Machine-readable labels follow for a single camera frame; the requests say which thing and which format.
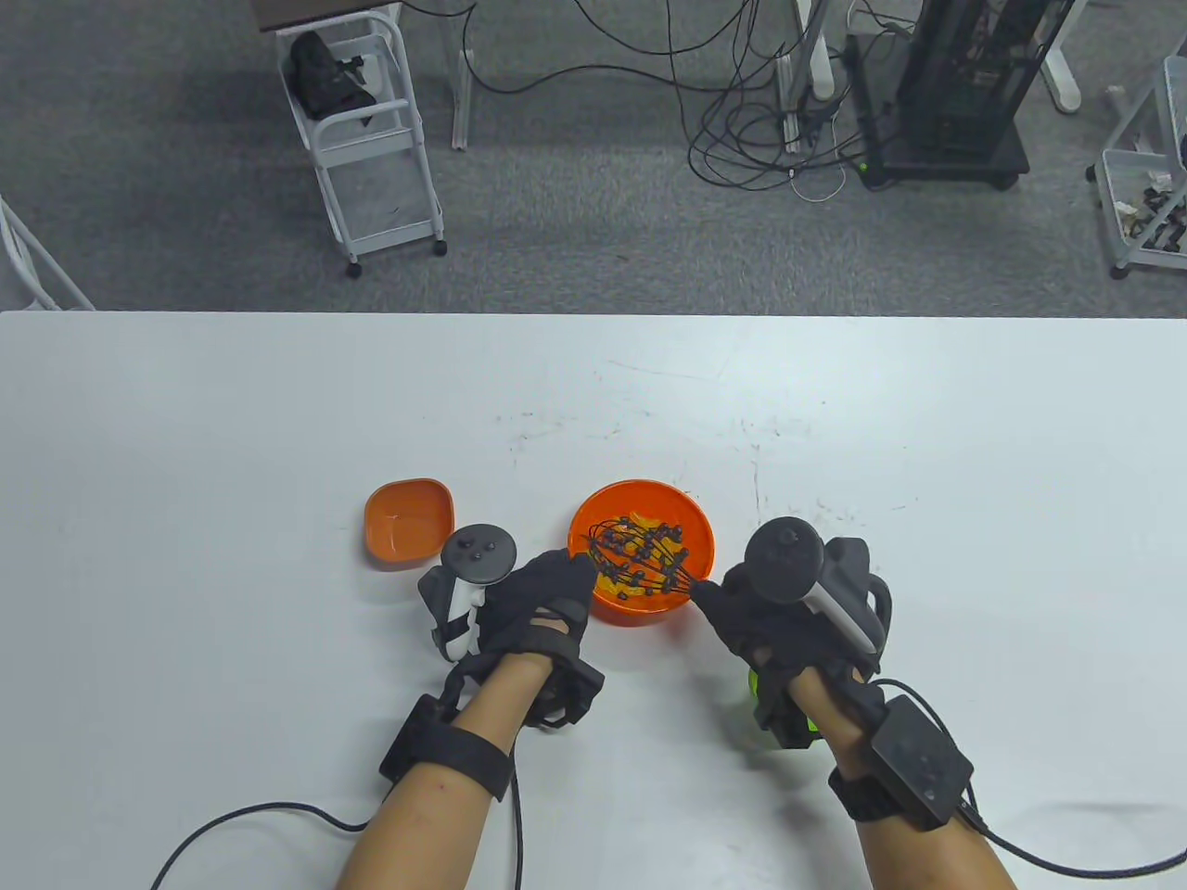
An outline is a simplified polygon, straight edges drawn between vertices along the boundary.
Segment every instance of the black cable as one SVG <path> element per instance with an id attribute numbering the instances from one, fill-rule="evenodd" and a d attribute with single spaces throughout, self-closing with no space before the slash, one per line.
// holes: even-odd
<path id="1" fill-rule="evenodd" d="M 807 134 L 807 138 L 804 142 L 813 144 L 813 150 L 807 158 L 788 155 L 786 146 L 783 146 L 782 141 L 770 142 L 763 139 L 755 139 L 749 135 L 753 129 L 763 126 L 769 126 L 775 134 L 779 135 L 779 129 L 782 126 L 787 113 L 782 112 L 773 103 L 755 101 L 751 96 L 761 95 L 775 87 L 775 71 L 770 70 L 768 72 L 768 69 L 773 66 L 775 59 L 795 50 L 802 40 L 802 36 L 799 36 L 791 45 L 780 44 L 774 52 L 769 55 L 756 49 L 754 45 L 754 34 L 757 27 L 761 0 L 741 0 L 737 11 L 722 26 L 713 31 L 713 33 L 702 40 L 694 42 L 688 46 L 680 47 L 674 45 L 672 36 L 672 9 L 671 2 L 667 0 L 665 4 L 665 13 L 667 18 L 667 46 L 664 50 L 649 50 L 635 46 L 595 20 L 580 0 L 573 0 L 573 2 L 590 25 L 592 25 L 604 37 L 614 40 L 616 44 L 629 49 L 633 52 L 639 52 L 640 55 L 666 57 L 668 59 L 669 77 L 664 77 L 661 75 L 630 68 L 628 65 L 584 64 L 552 71 L 520 87 L 495 87 L 484 81 L 474 69 L 470 64 L 469 55 L 466 53 L 466 50 L 469 50 L 469 27 L 474 12 L 477 9 L 477 2 L 470 2 L 466 7 L 455 12 L 434 12 L 419 7 L 414 4 L 408 4 L 408 6 L 415 12 L 420 12 L 426 15 L 463 19 L 463 59 L 465 61 L 475 83 L 489 93 L 504 96 L 520 95 L 535 89 L 548 81 L 556 80 L 557 77 L 579 71 L 616 71 L 643 77 L 672 87 L 677 93 L 681 132 L 688 142 L 688 151 L 686 155 L 688 167 L 699 179 L 711 185 L 741 189 L 744 191 L 767 191 L 769 189 L 787 185 L 789 182 L 789 173 L 799 173 L 808 170 L 823 170 L 851 163 L 851 158 L 850 160 L 842 160 L 839 155 L 831 160 L 820 159 L 819 155 L 823 153 L 820 140 L 814 140 L 814 142 L 812 140 L 813 131 L 819 131 L 820 127 L 823 127 L 823 125 L 831 120 L 831 116 L 836 114 L 836 109 L 839 108 L 840 102 L 843 102 L 849 94 L 848 87 L 838 100 L 833 100 L 831 107 L 825 107 L 827 114 L 825 114 L 821 109 L 807 108 L 806 103 L 802 101 L 800 107 L 792 112 L 801 115 L 806 120 L 804 132 Z M 734 71 L 729 83 L 724 88 L 699 87 L 690 83 L 683 83 L 675 72 L 674 57 L 704 49 L 725 34 L 730 30 L 731 25 L 734 26 L 734 38 L 731 43 Z M 747 63 L 751 56 L 757 59 L 757 64 L 754 66 L 754 70 L 747 71 Z M 702 115 L 700 126 L 694 133 L 688 128 L 685 93 L 699 93 L 711 96 L 711 100 Z M 846 139 L 837 140 L 837 145 L 833 146 L 833 148 L 848 147 L 857 138 L 859 138 L 859 134 L 853 134 Z M 762 182 L 770 176 L 775 176 L 777 178 L 774 182 Z"/>
<path id="2" fill-rule="evenodd" d="M 890 15 L 889 13 L 884 13 L 884 12 L 875 12 L 874 7 L 870 6 L 870 0 L 861 0 L 861 4 L 865 7 L 867 14 L 871 19 L 874 19 L 874 21 L 883 31 L 894 31 L 896 33 L 901 32 L 903 36 L 910 37 L 910 32 L 907 31 L 907 28 L 902 27 L 902 26 L 903 25 L 910 25 L 912 27 L 914 27 L 918 24 L 916 19 L 908 19 L 908 18 L 904 18 L 902 15 Z"/>
<path id="3" fill-rule="evenodd" d="M 515 768 L 514 755 L 512 756 L 512 820 L 515 826 L 515 890 L 522 890 L 523 886 L 523 802 L 520 799 L 519 790 L 519 770 Z M 157 872 L 157 877 L 152 882 L 150 890 L 160 890 L 160 885 L 164 883 L 165 877 L 169 875 L 170 870 L 177 863 L 178 858 L 184 853 L 190 845 L 205 834 L 211 828 L 217 828 L 220 825 L 231 821 L 233 819 L 239 819 L 240 816 L 254 815 L 255 813 L 266 813 L 269 810 L 280 810 L 290 813 L 310 813 L 316 815 L 318 819 L 332 825 L 335 828 L 342 832 L 348 832 L 350 834 L 358 834 L 368 825 L 370 820 L 366 822 L 358 822 L 357 825 L 351 825 L 350 822 L 344 822 L 337 816 L 330 815 L 320 807 L 315 807 L 312 803 L 298 803 L 294 801 L 273 801 L 271 803 L 255 803 L 250 807 L 243 807 L 242 809 L 235 809 L 230 813 L 224 813 L 217 819 L 211 819 L 209 822 L 203 825 L 201 828 L 190 834 L 185 840 L 177 845 L 177 848 L 169 854 L 169 859 Z"/>
<path id="4" fill-rule="evenodd" d="M 939 726 L 940 732 L 942 732 L 950 742 L 953 742 L 952 733 L 948 732 L 947 726 L 940 719 L 940 716 L 935 713 L 933 708 L 922 695 L 915 692 L 913 688 L 907 686 L 904 682 L 899 680 L 891 680 L 889 678 L 883 678 L 881 680 L 874 681 L 875 686 L 893 686 L 897 689 L 902 689 L 904 693 L 910 695 L 915 701 L 919 703 L 920 707 L 927 713 L 932 721 Z M 969 824 L 969 826 L 983 835 L 991 844 L 996 844 L 998 847 L 1008 853 L 1011 853 L 1023 862 L 1030 863 L 1032 865 L 1043 869 L 1045 871 L 1053 872 L 1055 875 L 1062 875 L 1068 878 L 1081 878 L 1084 881 L 1126 881 L 1129 878 L 1144 878 L 1150 875 L 1160 875 L 1164 871 L 1170 871 L 1180 865 L 1187 864 L 1187 850 L 1181 853 L 1168 857 L 1166 859 L 1160 859 L 1159 862 L 1150 863 L 1148 865 L 1135 865 L 1130 869 L 1075 869 L 1071 865 L 1060 865 L 1059 863 L 1053 863 L 1049 859 L 1043 859 L 1040 856 L 1023 850 L 1017 844 L 1014 844 L 996 832 L 991 831 L 982 818 L 977 809 L 977 799 L 972 793 L 972 782 L 969 783 L 967 788 L 969 801 L 960 801 L 960 807 L 957 810 L 960 816 Z"/>
<path id="5" fill-rule="evenodd" d="M 711 44 L 718 37 L 721 37 L 722 34 L 724 34 L 725 31 L 729 28 L 729 26 L 732 25 L 734 21 L 740 15 L 742 15 L 742 13 L 745 11 L 745 6 L 747 6 L 745 4 L 742 4 L 741 6 L 738 6 L 738 11 L 736 13 L 734 13 L 729 18 L 729 21 L 726 21 L 724 25 L 722 25 L 719 28 L 717 28 L 710 37 L 706 37 L 700 43 L 696 43 L 692 46 L 683 46 L 679 50 L 675 50 L 675 49 L 672 49 L 672 44 L 671 44 L 671 40 L 669 40 L 667 50 L 645 50 L 641 46 L 635 46 L 634 44 L 627 43 L 621 37 L 618 37 L 617 34 L 611 33 L 605 27 L 603 27 L 597 21 L 595 21 L 594 17 L 589 14 L 589 12 L 585 9 L 584 6 L 582 6 L 582 0 L 573 0 L 573 4 L 576 4 L 577 8 L 580 9 L 582 15 L 585 17 L 585 20 L 588 23 L 590 23 L 595 27 L 595 30 L 597 30 L 598 32 L 601 32 L 605 37 L 609 37 L 611 40 L 614 40 L 620 46 L 623 46 L 623 47 L 630 50 L 631 52 L 637 52 L 640 56 L 683 56 L 686 52 L 694 52 L 696 50 L 702 50 L 705 46 L 709 46 L 709 44 Z"/>
<path id="6" fill-rule="evenodd" d="M 211 819 L 209 822 L 203 825 L 201 828 L 190 834 L 190 837 L 188 837 L 185 840 L 178 844 L 177 848 L 172 853 L 170 853 L 169 859 L 166 859 L 165 864 L 160 867 L 160 871 L 157 872 L 157 877 L 153 879 L 150 890 L 160 890 L 160 885 L 165 881 L 165 876 L 169 875 L 170 869 L 173 867 L 173 864 L 177 862 L 178 857 L 180 857 L 182 853 L 184 853 L 189 848 L 190 844 L 196 841 L 208 831 L 210 831 L 211 828 L 217 828 L 220 825 L 229 822 L 231 819 L 239 819 L 240 816 L 253 815 L 255 813 L 266 813 L 268 810 L 310 813 L 312 815 L 316 815 L 322 821 L 329 822 L 338 831 L 349 832 L 350 834 L 357 834 L 370 824 L 370 820 L 367 820 L 366 822 L 360 822 L 358 825 L 351 825 L 350 822 L 342 821 L 337 816 L 330 815 L 320 807 L 315 807 L 312 803 L 297 803 L 294 801 L 273 801 L 271 803 L 256 803 L 250 807 L 243 807 L 242 809 L 235 809 L 231 810 L 230 813 L 224 813 L 217 819 Z"/>
<path id="7" fill-rule="evenodd" d="M 519 768 L 512 754 L 512 821 L 515 825 L 515 890 L 523 886 L 523 802 L 519 794 Z"/>
<path id="8" fill-rule="evenodd" d="M 659 83 L 667 84 L 668 87 L 673 85 L 673 82 L 669 81 L 667 77 L 652 74 L 650 71 L 643 71 L 642 69 L 639 68 L 630 68 L 629 65 L 611 65 L 604 63 L 596 63 L 588 65 L 572 65 L 570 68 L 561 68 L 557 71 L 551 71 L 546 75 L 542 75 L 541 77 L 537 77 L 534 81 L 529 81 L 528 83 L 525 83 L 522 87 L 513 87 L 510 89 L 506 89 L 502 87 L 494 87 L 487 83 L 484 80 L 482 80 L 482 76 L 477 71 L 475 71 L 474 65 L 470 64 L 470 56 L 468 52 L 470 47 L 469 44 L 470 19 L 475 9 L 477 8 L 478 4 L 474 2 L 470 4 L 470 6 L 463 9 L 461 13 L 450 13 L 447 17 L 442 15 L 440 18 L 455 18 L 457 15 L 464 15 L 464 19 L 462 21 L 462 58 L 465 61 L 465 66 L 466 69 L 469 69 L 470 76 L 474 78 L 474 82 L 477 83 L 480 87 L 482 87 L 482 89 L 487 90 L 488 93 L 494 93 L 495 95 L 499 96 L 519 96 L 523 93 L 527 93 L 528 90 L 534 90 L 537 87 L 540 87 L 547 83 L 548 81 L 554 81 L 558 77 L 563 77 L 564 75 L 576 74 L 578 71 L 617 71 L 620 74 L 629 74 L 636 77 L 645 77 L 649 81 L 656 81 Z M 660 55 L 666 56 L 667 53 L 660 53 Z M 694 93 L 717 93 L 716 87 L 694 87 L 692 84 L 681 84 L 681 85 L 684 89 L 692 90 Z"/>

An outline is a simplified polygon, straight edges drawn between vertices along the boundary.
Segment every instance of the green object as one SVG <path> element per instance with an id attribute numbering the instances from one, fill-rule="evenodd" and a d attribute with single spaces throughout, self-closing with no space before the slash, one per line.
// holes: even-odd
<path id="1" fill-rule="evenodd" d="M 754 695 L 755 698 L 758 698 L 758 675 L 751 670 L 750 676 L 747 679 L 748 682 L 750 684 L 750 694 Z M 807 717 L 805 717 L 804 719 L 808 720 L 808 730 L 811 730 L 812 732 L 820 731 L 819 729 L 817 729 L 817 725 L 812 723 L 812 720 L 810 720 Z"/>

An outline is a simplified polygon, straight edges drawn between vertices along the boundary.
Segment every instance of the person's right hand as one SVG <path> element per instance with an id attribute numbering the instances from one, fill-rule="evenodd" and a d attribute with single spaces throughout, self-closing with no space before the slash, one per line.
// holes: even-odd
<path id="1" fill-rule="evenodd" d="M 726 572 L 721 585 L 693 585 L 691 596 L 722 642 L 763 682 L 787 687 L 806 668 L 838 663 L 856 668 L 863 678 L 877 669 L 877 661 L 853 649 L 824 615 L 801 603 L 783 605 L 760 597 L 744 565 Z"/>

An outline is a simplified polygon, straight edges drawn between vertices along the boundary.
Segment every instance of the black rack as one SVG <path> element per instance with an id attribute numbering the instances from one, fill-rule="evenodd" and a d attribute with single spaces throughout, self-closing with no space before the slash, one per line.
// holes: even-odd
<path id="1" fill-rule="evenodd" d="M 1073 2 L 926 0 L 913 34 L 850 36 L 865 184 L 1030 172 L 1014 115 Z"/>

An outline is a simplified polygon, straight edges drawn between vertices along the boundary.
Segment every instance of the vr controller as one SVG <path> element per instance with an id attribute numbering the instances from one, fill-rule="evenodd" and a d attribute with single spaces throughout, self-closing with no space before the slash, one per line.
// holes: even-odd
<path id="1" fill-rule="evenodd" d="M 436 622 L 433 643 L 446 661 L 461 661 L 470 651 L 487 587 L 512 573 L 515 557 L 515 541 L 499 526 L 465 526 L 445 541 L 440 565 L 417 583 Z"/>
<path id="2" fill-rule="evenodd" d="M 890 590 L 870 574 L 870 548 L 861 538 L 825 543 L 804 520 L 782 516 L 751 535 L 743 562 L 763 599 L 802 603 L 824 614 L 855 651 L 875 660 L 882 654 L 890 630 Z"/>

